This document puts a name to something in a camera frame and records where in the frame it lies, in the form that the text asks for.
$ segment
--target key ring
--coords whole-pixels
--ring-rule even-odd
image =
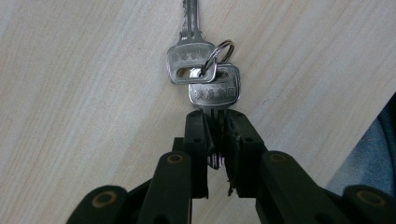
[[[212,53],[209,55],[209,58],[206,60],[206,63],[204,64],[204,66],[201,69],[201,75],[203,76],[205,74],[205,72],[207,71],[207,68],[209,66],[211,66],[212,64],[217,64],[217,58],[219,56],[219,54],[225,49],[228,48],[227,54],[224,56],[224,58],[221,60],[222,63],[227,62],[231,55],[233,54],[233,41],[232,40],[225,40],[223,41],[221,44],[219,44],[213,51]]]

